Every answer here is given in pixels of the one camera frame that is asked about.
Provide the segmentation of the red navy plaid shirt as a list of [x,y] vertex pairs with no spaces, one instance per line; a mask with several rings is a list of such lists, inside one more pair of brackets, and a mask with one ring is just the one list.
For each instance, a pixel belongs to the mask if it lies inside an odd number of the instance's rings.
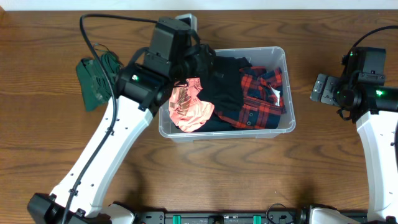
[[223,121],[237,129],[275,129],[286,113],[281,68],[267,70],[263,66],[239,70],[243,106],[239,111],[215,111]]

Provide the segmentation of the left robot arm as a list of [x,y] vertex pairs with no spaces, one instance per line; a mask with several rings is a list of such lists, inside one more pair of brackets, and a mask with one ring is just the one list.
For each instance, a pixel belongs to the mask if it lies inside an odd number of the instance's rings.
[[172,58],[138,50],[114,82],[114,98],[75,165],[49,194],[36,193],[27,211],[35,223],[134,223],[118,203],[103,206],[109,185],[134,141],[150,125],[172,88],[209,75],[215,51],[201,44]]

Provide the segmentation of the pink printed t-shirt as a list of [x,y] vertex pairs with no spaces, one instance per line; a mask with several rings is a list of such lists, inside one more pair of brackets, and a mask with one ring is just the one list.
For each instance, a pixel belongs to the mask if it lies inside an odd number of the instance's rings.
[[214,104],[198,98],[202,86],[199,78],[189,78],[178,84],[169,99],[170,119],[183,132],[191,133],[202,127],[211,117]]

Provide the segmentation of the black hooded sweatshirt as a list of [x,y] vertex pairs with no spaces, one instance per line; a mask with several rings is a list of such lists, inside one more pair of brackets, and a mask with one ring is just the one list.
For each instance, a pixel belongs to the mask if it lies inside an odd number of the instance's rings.
[[209,120],[200,125],[197,129],[186,128],[183,126],[182,131],[186,133],[200,133],[200,132],[218,132],[218,131],[237,131],[238,129],[230,123],[221,120],[216,114],[212,114]]

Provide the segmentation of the dark green garment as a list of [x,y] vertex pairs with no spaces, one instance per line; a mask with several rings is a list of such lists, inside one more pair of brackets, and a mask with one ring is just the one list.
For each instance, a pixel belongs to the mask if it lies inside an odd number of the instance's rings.
[[[114,87],[116,75],[123,68],[123,64],[119,57],[105,45],[95,43],[93,48],[101,52],[99,60],[110,77],[111,86]],[[86,111],[95,110],[111,98],[111,91],[97,60],[93,58],[81,59],[76,66],[76,75],[80,83]]]

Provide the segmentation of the black garment with tape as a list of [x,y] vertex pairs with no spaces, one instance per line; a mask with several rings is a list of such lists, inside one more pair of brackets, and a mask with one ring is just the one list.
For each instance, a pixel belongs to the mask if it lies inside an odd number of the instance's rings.
[[200,78],[202,90],[198,99],[212,103],[217,111],[239,111],[243,107],[239,70],[251,66],[245,57],[216,56],[212,72]]

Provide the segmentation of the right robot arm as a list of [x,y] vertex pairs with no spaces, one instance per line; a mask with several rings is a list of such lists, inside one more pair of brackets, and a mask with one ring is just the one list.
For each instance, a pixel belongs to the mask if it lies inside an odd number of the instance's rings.
[[338,107],[361,138],[369,185],[369,223],[397,223],[397,89],[385,86],[386,50],[352,47],[337,78],[319,74],[310,99]]

